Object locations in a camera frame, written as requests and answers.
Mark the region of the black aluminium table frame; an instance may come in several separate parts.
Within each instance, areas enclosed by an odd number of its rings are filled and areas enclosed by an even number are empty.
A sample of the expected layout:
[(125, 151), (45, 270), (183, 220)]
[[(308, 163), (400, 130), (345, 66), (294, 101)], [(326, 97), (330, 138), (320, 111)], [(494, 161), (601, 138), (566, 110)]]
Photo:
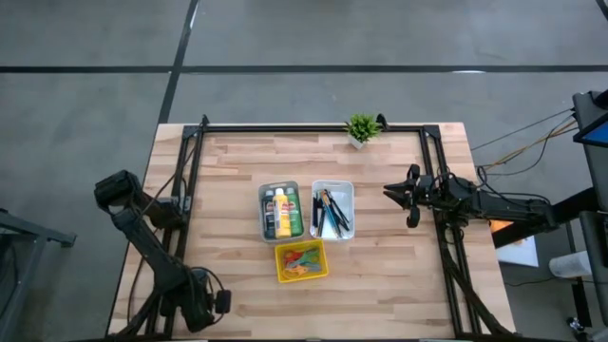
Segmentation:
[[(211, 269), (232, 293), (230, 312), (199, 340), (450, 338), (435, 224), (406, 213), (383, 193), (412, 163), (473, 179), (461, 123), (395, 123), (363, 149), (340, 124), (213, 123), (203, 151), (184, 260)], [(354, 187), (355, 234), (327, 242), (325, 277), (281, 283), (275, 252), (260, 233), (260, 185), (295, 181), (304, 209), (315, 181)]]

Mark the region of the grey metal cart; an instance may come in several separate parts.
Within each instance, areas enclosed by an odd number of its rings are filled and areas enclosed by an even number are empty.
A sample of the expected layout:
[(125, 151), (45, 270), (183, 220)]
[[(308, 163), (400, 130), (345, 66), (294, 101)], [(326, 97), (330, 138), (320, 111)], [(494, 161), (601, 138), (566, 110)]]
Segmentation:
[(10, 342), (23, 310), (29, 284), (48, 242), (74, 245), (66, 234), (18, 218), (0, 208), (0, 342)]

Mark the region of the thin black handle paintbrush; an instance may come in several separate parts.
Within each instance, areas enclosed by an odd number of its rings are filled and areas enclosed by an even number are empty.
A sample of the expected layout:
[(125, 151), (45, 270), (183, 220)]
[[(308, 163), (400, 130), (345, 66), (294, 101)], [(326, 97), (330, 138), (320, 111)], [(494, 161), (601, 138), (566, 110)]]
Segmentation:
[(338, 203), (336, 202), (336, 200), (333, 198), (332, 195), (329, 195), (329, 199), (331, 201), (331, 205), (332, 205), (332, 209), (334, 210), (334, 212), (339, 216), (339, 220), (345, 224), (347, 224), (349, 222), (349, 220), (347, 219), (346, 215), (342, 212), (341, 208), (339, 207)]

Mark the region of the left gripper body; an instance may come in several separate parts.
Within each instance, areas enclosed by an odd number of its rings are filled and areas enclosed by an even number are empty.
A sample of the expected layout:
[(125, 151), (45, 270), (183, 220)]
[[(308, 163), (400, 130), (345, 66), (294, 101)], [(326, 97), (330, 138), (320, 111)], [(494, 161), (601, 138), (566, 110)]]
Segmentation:
[(190, 333), (216, 325), (231, 311), (232, 292), (208, 268), (187, 268), (181, 315)]

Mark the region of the light grey plastic bin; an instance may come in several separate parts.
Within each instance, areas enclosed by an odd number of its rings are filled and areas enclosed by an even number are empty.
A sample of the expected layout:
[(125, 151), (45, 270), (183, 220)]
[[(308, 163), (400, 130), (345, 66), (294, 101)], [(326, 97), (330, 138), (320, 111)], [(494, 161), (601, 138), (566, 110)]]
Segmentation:
[(293, 181), (293, 180), (288, 180), (288, 181), (284, 181), (284, 182), (275, 182), (275, 183), (267, 183), (267, 184), (262, 184), (259, 186), (258, 188), (258, 212), (259, 212), (259, 221), (260, 221), (260, 231), (261, 231), (261, 236), (262, 239), (265, 242), (269, 242), (269, 243), (279, 243), (279, 242), (287, 242), (287, 241), (292, 241), (292, 240), (297, 240), (297, 239), (301, 239), (305, 236), (305, 229), (304, 229), (304, 220), (303, 220), (303, 213), (302, 213), (302, 209), (301, 209), (301, 205), (300, 205), (300, 213), (301, 213), (301, 217), (302, 217), (302, 224), (303, 224), (303, 235), (300, 237), (293, 237), (292, 235), (290, 237), (286, 237), (286, 238), (277, 238), (275, 236), (275, 239), (267, 239), (264, 236), (264, 215), (263, 215), (263, 209), (262, 209), (262, 199), (265, 195), (265, 192), (267, 190), (273, 190), (275, 192), (275, 190), (277, 188), (282, 188), (284, 190), (284, 194), (287, 196), (287, 189), (293, 187), (296, 191), (296, 193), (298, 194), (299, 197), (299, 188), (298, 188), (298, 184)]

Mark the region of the blue display screen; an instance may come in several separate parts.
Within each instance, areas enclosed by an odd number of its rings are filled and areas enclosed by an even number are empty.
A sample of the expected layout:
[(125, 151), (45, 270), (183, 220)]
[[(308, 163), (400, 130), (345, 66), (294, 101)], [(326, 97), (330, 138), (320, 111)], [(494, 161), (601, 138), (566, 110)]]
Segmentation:
[(581, 128), (573, 137), (573, 141), (608, 148), (608, 112)]

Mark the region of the yellow plastic basket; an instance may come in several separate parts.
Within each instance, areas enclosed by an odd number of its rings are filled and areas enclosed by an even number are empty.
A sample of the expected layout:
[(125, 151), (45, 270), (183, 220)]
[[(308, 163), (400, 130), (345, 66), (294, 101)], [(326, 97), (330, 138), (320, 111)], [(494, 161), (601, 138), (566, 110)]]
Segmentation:
[[(288, 279), (282, 273), (285, 269), (283, 254), (288, 250), (307, 251), (310, 249), (318, 249), (320, 252), (319, 265), (322, 267), (322, 271), (318, 273), (312, 273), (304, 275), (297, 279)], [(302, 280), (316, 279), (327, 276), (329, 273), (329, 265), (325, 251), (325, 245), (320, 239), (304, 240), (299, 242), (279, 244), (275, 247), (275, 268), (277, 272), (277, 279), (280, 283), (290, 283)]]

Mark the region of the black equipment stand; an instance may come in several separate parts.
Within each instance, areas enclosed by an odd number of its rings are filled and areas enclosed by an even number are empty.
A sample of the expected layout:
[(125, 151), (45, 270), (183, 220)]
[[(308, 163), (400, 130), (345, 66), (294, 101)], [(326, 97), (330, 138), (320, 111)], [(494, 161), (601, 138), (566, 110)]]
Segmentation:
[[(608, 112), (608, 89), (577, 93), (572, 100), (579, 131)], [(583, 211), (579, 218), (591, 264), (608, 271), (608, 148), (585, 144), (583, 148), (600, 211)]]

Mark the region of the yellow paint bottle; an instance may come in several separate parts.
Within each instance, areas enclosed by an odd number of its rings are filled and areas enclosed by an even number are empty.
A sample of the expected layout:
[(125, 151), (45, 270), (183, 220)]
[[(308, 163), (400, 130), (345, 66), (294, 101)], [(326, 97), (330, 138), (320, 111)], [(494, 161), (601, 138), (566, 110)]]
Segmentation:
[(282, 188), (275, 190), (275, 235), (277, 238), (289, 238), (291, 236), (290, 206), (288, 197)]

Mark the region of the green paint bottle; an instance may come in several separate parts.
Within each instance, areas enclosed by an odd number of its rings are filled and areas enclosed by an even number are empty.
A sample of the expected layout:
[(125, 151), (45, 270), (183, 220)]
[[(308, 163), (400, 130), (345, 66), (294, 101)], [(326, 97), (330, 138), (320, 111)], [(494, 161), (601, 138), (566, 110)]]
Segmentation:
[(287, 198), (290, 208), (291, 234), (293, 237), (300, 237), (303, 235), (303, 224), (300, 213), (299, 197), (293, 187), (287, 189)]

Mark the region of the orange cloth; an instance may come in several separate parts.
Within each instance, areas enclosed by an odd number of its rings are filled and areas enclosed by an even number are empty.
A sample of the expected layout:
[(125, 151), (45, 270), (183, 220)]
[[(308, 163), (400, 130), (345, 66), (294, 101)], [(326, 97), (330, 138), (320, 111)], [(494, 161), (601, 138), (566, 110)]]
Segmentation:
[(513, 227), (513, 221), (491, 220), (489, 227), (491, 230), (493, 243), (497, 248), (522, 241), (520, 232), (517, 231), (518, 226)]

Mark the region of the pink handle scissors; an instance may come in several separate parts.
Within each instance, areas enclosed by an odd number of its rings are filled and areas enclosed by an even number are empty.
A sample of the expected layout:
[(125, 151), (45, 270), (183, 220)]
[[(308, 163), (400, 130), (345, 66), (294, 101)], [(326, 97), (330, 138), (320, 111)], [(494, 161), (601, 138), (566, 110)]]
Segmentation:
[(308, 254), (306, 251), (288, 250), (283, 254), (283, 261), (286, 268), (293, 268), (308, 262)]

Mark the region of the black paint bottle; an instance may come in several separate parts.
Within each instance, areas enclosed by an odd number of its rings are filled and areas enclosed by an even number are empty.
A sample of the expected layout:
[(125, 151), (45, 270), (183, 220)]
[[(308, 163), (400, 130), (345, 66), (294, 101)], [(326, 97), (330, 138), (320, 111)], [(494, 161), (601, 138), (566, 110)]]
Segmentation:
[(276, 238), (274, 195), (275, 193), (273, 190), (267, 190), (262, 199), (262, 209), (264, 215), (264, 236), (267, 239)]

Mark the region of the pile of brushes and pens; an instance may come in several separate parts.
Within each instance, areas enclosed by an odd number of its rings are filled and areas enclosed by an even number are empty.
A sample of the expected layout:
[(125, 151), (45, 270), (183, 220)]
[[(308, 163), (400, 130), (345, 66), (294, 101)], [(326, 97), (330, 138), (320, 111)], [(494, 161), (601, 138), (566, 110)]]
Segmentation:
[(329, 200), (329, 206), (330, 206), (330, 210), (332, 211), (332, 214), (334, 216), (334, 221), (336, 223), (336, 227), (337, 228), (343, 228), (346, 231), (350, 231), (350, 227), (349, 227), (349, 220), (347, 219), (346, 215), (342, 212), (341, 208), (338, 206), (337, 202), (335, 201), (335, 199), (333, 198), (332, 193), (327, 190), (326, 191), (328, 200)]

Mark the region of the white plastic bin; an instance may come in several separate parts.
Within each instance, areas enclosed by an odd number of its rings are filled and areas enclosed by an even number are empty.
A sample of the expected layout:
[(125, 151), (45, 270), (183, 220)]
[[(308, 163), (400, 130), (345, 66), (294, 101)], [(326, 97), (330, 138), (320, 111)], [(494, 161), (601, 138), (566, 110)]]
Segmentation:
[[(318, 238), (316, 228), (312, 225), (312, 206), (313, 206), (313, 195), (321, 190), (329, 190), (332, 193), (333, 198), (338, 203), (342, 212), (346, 215), (349, 220), (350, 231), (341, 229), (342, 238), (336, 238), (333, 228), (329, 221), (325, 217), (323, 227), (323, 237)], [(354, 186), (346, 180), (316, 180), (312, 185), (312, 199), (311, 199), (311, 225), (309, 233), (313, 238), (324, 239), (330, 241), (346, 241), (351, 239), (355, 235), (355, 210), (354, 210)]]

